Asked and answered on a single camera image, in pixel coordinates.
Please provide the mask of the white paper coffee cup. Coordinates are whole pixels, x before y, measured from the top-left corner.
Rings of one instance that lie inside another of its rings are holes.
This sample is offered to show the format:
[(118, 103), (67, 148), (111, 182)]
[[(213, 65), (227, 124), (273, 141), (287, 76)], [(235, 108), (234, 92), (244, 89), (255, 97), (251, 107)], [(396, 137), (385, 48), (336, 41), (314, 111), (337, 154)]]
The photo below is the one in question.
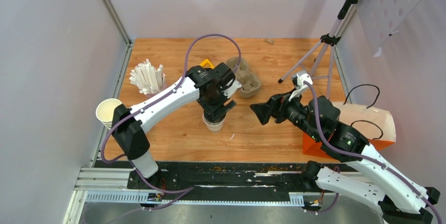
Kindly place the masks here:
[(212, 133), (218, 133), (218, 132), (220, 132), (220, 130), (222, 129), (222, 126), (223, 126), (223, 123), (224, 123), (225, 118), (226, 118), (226, 117), (223, 116), (223, 117), (221, 118), (220, 121), (218, 121), (218, 122), (212, 122), (212, 121), (207, 120), (205, 115), (202, 116), (202, 119), (203, 119), (203, 121), (204, 121), (206, 127), (207, 127), (208, 130), (209, 130), (210, 132), (212, 132)]

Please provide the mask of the yellow plastic triangle piece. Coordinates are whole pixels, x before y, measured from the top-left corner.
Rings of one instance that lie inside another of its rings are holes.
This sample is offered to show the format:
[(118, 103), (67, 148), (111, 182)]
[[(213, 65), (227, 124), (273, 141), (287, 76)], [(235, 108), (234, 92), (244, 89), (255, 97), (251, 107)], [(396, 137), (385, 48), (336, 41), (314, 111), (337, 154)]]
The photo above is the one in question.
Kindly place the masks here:
[(213, 65), (213, 63), (208, 59), (208, 58), (206, 58), (205, 60), (203, 60), (200, 64), (199, 64), (201, 67), (203, 67), (203, 68), (211, 68), (211, 69), (214, 69), (214, 65)]

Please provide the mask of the pink cup of straws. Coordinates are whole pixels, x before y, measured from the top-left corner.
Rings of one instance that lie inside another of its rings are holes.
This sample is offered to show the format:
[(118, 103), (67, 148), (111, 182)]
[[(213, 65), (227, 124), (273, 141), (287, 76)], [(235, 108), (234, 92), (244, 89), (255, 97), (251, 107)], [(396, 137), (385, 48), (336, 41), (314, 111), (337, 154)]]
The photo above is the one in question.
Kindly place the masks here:
[(138, 63), (130, 71), (130, 83), (138, 88), (140, 94), (150, 98), (166, 88), (164, 65), (153, 65), (149, 59)]

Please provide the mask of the stack of white paper cups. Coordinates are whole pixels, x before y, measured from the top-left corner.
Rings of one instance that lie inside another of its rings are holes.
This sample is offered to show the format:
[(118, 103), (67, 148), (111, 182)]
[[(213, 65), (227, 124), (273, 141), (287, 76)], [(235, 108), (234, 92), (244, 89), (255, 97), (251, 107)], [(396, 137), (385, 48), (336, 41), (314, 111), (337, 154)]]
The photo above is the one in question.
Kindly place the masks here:
[(107, 128), (111, 129), (115, 108), (120, 106), (122, 102), (116, 98), (103, 100), (96, 108), (96, 118)]

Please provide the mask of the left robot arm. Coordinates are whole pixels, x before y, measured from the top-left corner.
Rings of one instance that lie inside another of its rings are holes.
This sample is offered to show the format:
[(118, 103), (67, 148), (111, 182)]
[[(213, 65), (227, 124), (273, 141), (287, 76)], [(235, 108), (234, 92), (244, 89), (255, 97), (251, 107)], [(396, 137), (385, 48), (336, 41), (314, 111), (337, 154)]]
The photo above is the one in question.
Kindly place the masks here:
[(241, 88), (236, 75), (225, 63), (215, 68), (194, 66), (171, 86), (152, 98), (129, 108), (114, 110), (111, 133), (127, 159), (141, 174), (149, 189), (161, 182), (159, 168), (149, 151), (146, 134), (163, 118), (196, 101), (204, 110), (203, 120), (210, 131), (220, 131), (227, 112), (235, 107), (231, 96)]

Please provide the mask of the cardboard cup carrier stack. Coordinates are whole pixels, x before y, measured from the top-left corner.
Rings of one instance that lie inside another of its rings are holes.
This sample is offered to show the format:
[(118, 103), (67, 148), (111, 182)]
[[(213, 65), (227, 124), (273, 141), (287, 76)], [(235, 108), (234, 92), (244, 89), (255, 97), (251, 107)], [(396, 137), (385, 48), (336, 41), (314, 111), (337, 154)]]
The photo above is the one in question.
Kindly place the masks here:
[(242, 57), (235, 72), (237, 81), (240, 82), (240, 96), (248, 99), (260, 92), (261, 81), (259, 77), (250, 70), (248, 62)]

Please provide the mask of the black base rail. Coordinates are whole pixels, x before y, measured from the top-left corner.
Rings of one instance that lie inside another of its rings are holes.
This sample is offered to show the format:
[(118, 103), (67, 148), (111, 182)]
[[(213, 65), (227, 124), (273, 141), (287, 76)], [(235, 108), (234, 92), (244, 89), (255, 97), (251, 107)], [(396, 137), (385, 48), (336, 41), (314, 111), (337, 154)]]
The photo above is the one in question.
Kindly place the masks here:
[(303, 163), (160, 162), (147, 182), (126, 162), (98, 162), (83, 168), (75, 190), (88, 202), (139, 203), (144, 207), (171, 201), (183, 205), (302, 206), (316, 199), (330, 201), (331, 191), (306, 186)]

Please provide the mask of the orange and white paper bag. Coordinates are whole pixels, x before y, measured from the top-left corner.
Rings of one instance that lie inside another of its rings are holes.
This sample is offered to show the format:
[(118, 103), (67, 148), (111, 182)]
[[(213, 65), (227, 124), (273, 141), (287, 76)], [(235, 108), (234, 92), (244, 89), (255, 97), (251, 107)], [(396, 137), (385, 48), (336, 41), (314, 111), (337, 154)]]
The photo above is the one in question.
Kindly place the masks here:
[(361, 132), (374, 145), (382, 150), (397, 141), (396, 128), (391, 113), (380, 108), (358, 104), (343, 104), (334, 101), (333, 105), (340, 109), (340, 121)]

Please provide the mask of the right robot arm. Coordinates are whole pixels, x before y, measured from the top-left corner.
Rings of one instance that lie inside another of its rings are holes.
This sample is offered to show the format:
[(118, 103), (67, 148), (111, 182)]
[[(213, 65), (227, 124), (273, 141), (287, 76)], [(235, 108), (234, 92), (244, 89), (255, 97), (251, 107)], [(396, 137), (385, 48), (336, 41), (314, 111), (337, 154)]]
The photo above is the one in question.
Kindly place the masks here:
[(369, 183), (360, 182), (309, 161), (300, 177), (303, 189), (320, 188), (347, 196), (374, 210), (385, 223), (431, 223), (433, 219), (442, 222), (435, 208), (439, 190), (418, 185), (388, 163), (360, 131), (339, 120), (340, 109), (325, 96), (305, 106), (301, 97), (276, 94), (250, 108), (261, 124), (267, 124), (270, 118), (277, 124), (291, 122), (320, 143), (329, 157), (369, 179)]

